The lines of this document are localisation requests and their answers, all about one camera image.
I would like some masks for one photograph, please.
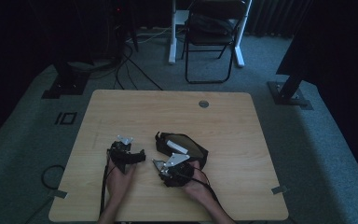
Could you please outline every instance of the round hole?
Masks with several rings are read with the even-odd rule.
[[[208,101],[200,101],[199,102],[199,106],[200,107],[202,107],[202,108],[206,108],[206,107],[208,107],[209,106],[209,103],[208,103]]]

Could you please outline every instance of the chair leg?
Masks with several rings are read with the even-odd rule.
[[[227,45],[225,45],[225,46],[223,47],[223,49],[222,49],[222,51],[220,51],[219,57],[217,57],[217,59],[220,59],[220,58],[222,57],[223,53],[224,53],[225,50],[226,50],[226,47],[227,47]]]
[[[188,80],[188,72],[187,72],[187,70],[188,70],[188,44],[189,43],[187,41],[185,41],[185,45],[186,45],[185,78],[188,83],[191,83],[191,81]]]
[[[186,81],[189,84],[215,84],[215,83],[224,83],[226,82],[229,77],[231,76],[231,67],[232,67],[232,61],[234,58],[234,53],[235,53],[235,49],[234,49],[234,44],[231,44],[231,55],[230,55],[230,59],[229,59],[229,65],[228,65],[228,72],[227,72],[227,76],[224,79],[221,80],[205,80],[205,81],[190,81],[188,79],[188,48],[189,48],[189,43],[186,43],[186,65],[185,65],[185,77],[186,77]],[[223,51],[225,51],[227,46],[225,46],[222,50],[222,52],[220,54],[223,53]]]
[[[182,57],[181,57],[182,60],[183,60],[183,56],[185,55],[186,44],[187,44],[187,40],[186,40],[186,37],[185,37],[185,41],[183,42],[183,50],[182,50]]]

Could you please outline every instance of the white desk leg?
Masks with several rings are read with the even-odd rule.
[[[170,47],[170,58],[169,64],[175,64],[176,61],[176,0],[172,0],[172,36],[171,36],[171,47]]]
[[[252,4],[252,0],[249,0],[249,5],[246,8],[245,18],[243,18],[243,21],[240,25],[240,30],[237,33],[237,42],[235,43],[235,55],[237,56],[237,63],[239,67],[245,66],[245,62],[243,60],[242,52],[241,52],[241,40],[242,40],[243,31],[245,30],[246,21],[248,20],[248,14],[249,14],[249,9],[251,8],[251,4]]]

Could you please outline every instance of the wooden table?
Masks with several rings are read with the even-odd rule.
[[[200,101],[209,106],[200,107]],[[117,221],[207,221],[208,214],[180,189],[167,188],[152,159],[157,132],[185,133],[209,150],[203,171],[235,220],[288,217],[269,150],[247,93],[200,91],[95,91],[55,198],[52,221],[95,221],[99,216],[106,149],[117,135],[133,137],[131,152],[145,150]]]

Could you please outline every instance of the white component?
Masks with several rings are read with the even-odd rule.
[[[184,147],[181,147],[181,146],[175,144],[174,142],[172,142],[172,141],[170,141],[170,140],[168,140],[167,146],[169,146],[169,147],[171,147],[171,148],[174,148],[174,149],[178,150],[178,152],[181,152],[181,153],[183,153],[183,154],[187,154],[187,152],[188,152],[187,149],[185,149]]]
[[[133,138],[125,138],[122,137],[120,135],[117,136],[118,140],[120,140],[124,145],[128,145],[129,143],[131,143],[133,141]]]
[[[175,166],[175,165],[181,163],[182,161],[187,161],[188,159],[190,159],[189,155],[173,153],[172,156],[170,157],[170,159],[164,164],[164,166],[165,167]]]

